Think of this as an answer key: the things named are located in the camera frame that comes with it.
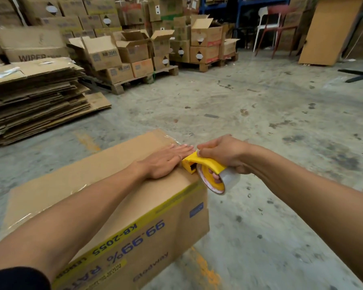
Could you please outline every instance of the red chair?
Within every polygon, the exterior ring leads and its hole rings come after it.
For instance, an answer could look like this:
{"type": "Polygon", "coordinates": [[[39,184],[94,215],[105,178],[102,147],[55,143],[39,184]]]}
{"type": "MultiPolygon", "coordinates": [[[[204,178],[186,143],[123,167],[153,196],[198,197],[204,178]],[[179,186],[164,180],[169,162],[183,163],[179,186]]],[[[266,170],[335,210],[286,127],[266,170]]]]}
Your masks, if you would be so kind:
{"type": "MultiPolygon", "coordinates": [[[[272,59],[274,57],[274,54],[276,53],[278,44],[280,43],[280,38],[281,38],[282,31],[295,29],[295,34],[296,34],[297,27],[298,27],[297,25],[295,25],[295,26],[283,26],[285,16],[288,13],[292,13],[292,12],[295,12],[295,11],[296,11],[296,8],[289,7],[289,5],[276,5],[276,6],[269,6],[267,8],[267,19],[266,19],[265,29],[264,29],[264,32],[262,33],[261,40],[259,42],[256,55],[258,54],[258,51],[259,51],[259,49],[261,47],[261,43],[262,43],[262,40],[264,39],[264,35],[265,35],[266,32],[268,32],[268,31],[277,32],[277,39],[276,39],[276,44],[274,46],[272,59]],[[279,27],[267,28],[267,24],[269,22],[269,16],[274,15],[274,14],[280,14],[281,15],[280,25],[279,25],[279,27]]],[[[292,45],[290,46],[289,56],[292,54],[292,50],[293,50],[293,40],[292,40],[292,45]]]]}

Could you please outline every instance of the hand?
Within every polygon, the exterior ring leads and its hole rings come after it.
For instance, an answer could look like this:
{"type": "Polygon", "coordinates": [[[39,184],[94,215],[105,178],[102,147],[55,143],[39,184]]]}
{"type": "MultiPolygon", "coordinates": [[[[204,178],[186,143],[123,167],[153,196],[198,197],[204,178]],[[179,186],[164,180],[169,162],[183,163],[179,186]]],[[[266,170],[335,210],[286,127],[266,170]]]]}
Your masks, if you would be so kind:
{"type": "Polygon", "coordinates": [[[249,174],[251,173],[250,169],[241,161],[242,155],[245,154],[249,146],[249,143],[227,134],[199,144],[197,148],[199,149],[198,156],[212,158],[222,165],[234,167],[240,174],[249,174]]]}
{"type": "Polygon", "coordinates": [[[161,178],[168,175],[177,164],[185,157],[191,155],[195,151],[191,145],[170,145],[166,148],[154,152],[138,163],[142,164],[145,169],[147,178],[161,178]]]}

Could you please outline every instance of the forearm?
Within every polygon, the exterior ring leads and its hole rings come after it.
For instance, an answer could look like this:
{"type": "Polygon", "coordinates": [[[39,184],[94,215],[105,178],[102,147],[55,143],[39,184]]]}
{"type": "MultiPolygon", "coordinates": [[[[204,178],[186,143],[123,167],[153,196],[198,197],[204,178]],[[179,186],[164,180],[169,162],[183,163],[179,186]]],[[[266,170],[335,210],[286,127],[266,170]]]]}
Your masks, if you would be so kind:
{"type": "Polygon", "coordinates": [[[0,268],[37,267],[53,280],[144,179],[135,163],[36,215],[0,242],[0,268]]]}
{"type": "Polygon", "coordinates": [[[363,281],[363,193],[252,146],[242,161],[363,281]]]}

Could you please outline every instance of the tape dispenser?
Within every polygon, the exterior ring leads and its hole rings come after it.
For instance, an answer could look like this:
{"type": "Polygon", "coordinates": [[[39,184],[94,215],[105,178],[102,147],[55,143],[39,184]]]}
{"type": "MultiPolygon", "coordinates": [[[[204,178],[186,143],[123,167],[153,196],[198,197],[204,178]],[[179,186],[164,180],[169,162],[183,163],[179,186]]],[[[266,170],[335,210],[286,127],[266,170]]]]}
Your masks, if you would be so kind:
{"type": "Polygon", "coordinates": [[[198,171],[199,177],[203,180],[204,184],[212,192],[218,195],[224,195],[227,190],[232,189],[238,183],[241,176],[232,167],[221,165],[211,158],[201,158],[197,152],[189,155],[181,161],[184,169],[193,174],[198,171]],[[215,182],[212,173],[219,175],[221,182],[215,182]]]}

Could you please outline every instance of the concrete floor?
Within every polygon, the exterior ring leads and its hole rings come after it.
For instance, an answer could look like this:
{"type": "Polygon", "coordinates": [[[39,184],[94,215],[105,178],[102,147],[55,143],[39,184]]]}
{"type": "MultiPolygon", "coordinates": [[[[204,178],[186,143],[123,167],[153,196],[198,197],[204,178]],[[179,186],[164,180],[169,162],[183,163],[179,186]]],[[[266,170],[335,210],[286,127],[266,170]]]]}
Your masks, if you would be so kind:
{"type": "MultiPolygon", "coordinates": [[[[112,109],[0,148],[0,224],[21,183],[156,127],[198,144],[231,133],[363,191],[363,81],[287,53],[241,52],[207,73],[180,71],[107,94],[112,109]]],[[[322,240],[253,175],[209,195],[210,232],[149,289],[363,289],[322,240]]]]}

